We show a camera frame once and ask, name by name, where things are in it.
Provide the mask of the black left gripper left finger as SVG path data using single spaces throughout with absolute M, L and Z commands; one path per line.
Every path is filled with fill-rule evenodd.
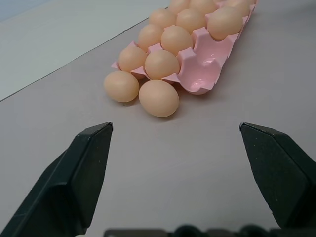
M 76 237 L 90 227 L 103 186 L 113 124 L 89 127 L 42 173 L 2 237 Z

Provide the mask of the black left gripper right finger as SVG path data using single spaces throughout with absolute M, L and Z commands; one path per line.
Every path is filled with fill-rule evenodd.
M 281 228 L 315 228 L 316 163 L 287 134 L 241 123 L 255 182 Z

